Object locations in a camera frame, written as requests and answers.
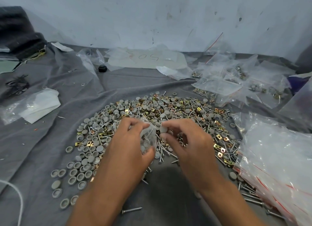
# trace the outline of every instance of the white wall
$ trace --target white wall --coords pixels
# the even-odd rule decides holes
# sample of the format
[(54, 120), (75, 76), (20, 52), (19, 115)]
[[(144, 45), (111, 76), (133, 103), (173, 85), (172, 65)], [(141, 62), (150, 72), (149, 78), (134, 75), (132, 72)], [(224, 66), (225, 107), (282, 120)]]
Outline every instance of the white wall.
[(312, 43), (311, 2), (0, 0), (0, 6), (22, 6), (48, 41), (107, 48), (163, 43), (174, 50), (203, 51), (224, 32), (236, 52), (295, 61)]

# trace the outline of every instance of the gray cloth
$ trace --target gray cloth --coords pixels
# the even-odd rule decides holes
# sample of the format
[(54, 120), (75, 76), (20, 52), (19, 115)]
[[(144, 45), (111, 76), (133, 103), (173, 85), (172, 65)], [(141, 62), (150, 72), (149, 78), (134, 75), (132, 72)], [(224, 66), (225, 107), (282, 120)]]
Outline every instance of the gray cloth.
[[(55, 179), (50, 177), (50, 173), (54, 169), (65, 168), (68, 162), (74, 160), (77, 149), (66, 154), (65, 148), (74, 145), (76, 129), (84, 118), (92, 117), (110, 102), (135, 99), (155, 91), (200, 98), (192, 92), (192, 79), (176, 81), (155, 69), (137, 68), (98, 73), (97, 79), (83, 67), (76, 52), (61, 52), (51, 45), (46, 51), (45, 56), (21, 65), (13, 73), (0, 75), (1, 84), (4, 84), (13, 76), (25, 74), (31, 85), (20, 97), (3, 101), (2, 106), (38, 92), (45, 86), (60, 93), (61, 106), (34, 124), (19, 119), (6, 126), (1, 125), (0, 179), (10, 181), (21, 190), (24, 197), (23, 226), (65, 225), (72, 207), (61, 211), (59, 204), (64, 198), (79, 194), (79, 190), (76, 185), (68, 185), (67, 175), (61, 185), (64, 190), (62, 196), (53, 199), (51, 184)], [(251, 109), (264, 111), (263, 107)], [(149, 185), (139, 183), (124, 205), (125, 209), (143, 209), (117, 217), (114, 225), (220, 225), (205, 202), (195, 198), (181, 169), (176, 164), (170, 164), (174, 158), (166, 156), (164, 160), (162, 164), (158, 161), (152, 163), (153, 172), (146, 177)], [(220, 170), (224, 175), (229, 171), (221, 164)], [(19, 204), (17, 193), (6, 187), (0, 198), (1, 225), (17, 224)], [(251, 206), (268, 225), (282, 223), (279, 219), (266, 216), (262, 208)]]

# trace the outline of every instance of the right hand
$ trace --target right hand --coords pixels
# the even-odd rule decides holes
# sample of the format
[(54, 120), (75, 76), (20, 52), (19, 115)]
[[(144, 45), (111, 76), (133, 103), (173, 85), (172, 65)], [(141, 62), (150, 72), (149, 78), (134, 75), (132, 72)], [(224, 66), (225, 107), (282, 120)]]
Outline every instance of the right hand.
[(177, 154), (182, 172), (197, 191), (211, 190), (218, 186), (219, 180), (224, 180), (214, 156), (213, 139), (200, 126), (190, 119), (169, 120), (161, 125), (172, 129), (173, 133), (183, 132), (183, 142), (188, 144), (186, 148), (169, 133), (161, 133), (160, 137)]

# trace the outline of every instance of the white string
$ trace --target white string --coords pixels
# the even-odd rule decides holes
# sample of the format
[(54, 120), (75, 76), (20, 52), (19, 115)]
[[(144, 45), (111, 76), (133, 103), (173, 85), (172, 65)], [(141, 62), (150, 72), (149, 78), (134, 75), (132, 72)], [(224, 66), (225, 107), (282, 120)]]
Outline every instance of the white string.
[(23, 196), (21, 195), (21, 192), (19, 191), (19, 189), (18, 189), (15, 185), (13, 185), (12, 183), (9, 183), (9, 182), (7, 182), (7, 181), (5, 181), (5, 180), (1, 180), (1, 179), (0, 179), (0, 182), (4, 183), (4, 184), (6, 184), (6, 185), (11, 186), (11, 187), (14, 188), (14, 190), (16, 190), (16, 192), (18, 193), (18, 196), (19, 196), (19, 198), (20, 198), (20, 200), (21, 200), (20, 214), (19, 214), (19, 216), (18, 216), (18, 226), (20, 226), (20, 225), (21, 225), (21, 216), (22, 216), (22, 214), (23, 214), (23, 208), (24, 208)]

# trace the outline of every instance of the black wire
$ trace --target black wire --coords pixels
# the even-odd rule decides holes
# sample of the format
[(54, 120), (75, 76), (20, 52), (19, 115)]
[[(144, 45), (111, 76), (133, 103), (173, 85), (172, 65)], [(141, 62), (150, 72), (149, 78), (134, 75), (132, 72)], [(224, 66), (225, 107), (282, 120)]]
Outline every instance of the black wire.
[(25, 77), (28, 75), (22, 75), (21, 77), (15, 78), (13, 81), (9, 81), (5, 83), (6, 87), (10, 87), (5, 94), (6, 97), (10, 97), (12, 95), (18, 96), (24, 93), (29, 88), (29, 83), (26, 81)]

